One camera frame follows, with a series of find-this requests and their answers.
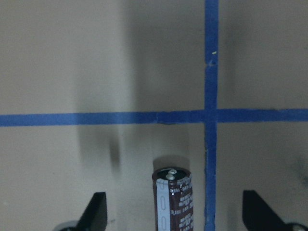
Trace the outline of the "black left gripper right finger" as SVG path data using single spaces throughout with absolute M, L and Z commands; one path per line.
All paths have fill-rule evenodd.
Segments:
M 286 223 L 254 190 L 243 191 L 242 219 L 248 231 L 286 231 Z

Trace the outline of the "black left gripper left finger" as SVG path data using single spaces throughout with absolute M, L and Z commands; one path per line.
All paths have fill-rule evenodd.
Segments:
M 75 226 L 76 231 L 104 231 L 107 226 L 105 192 L 96 192 Z

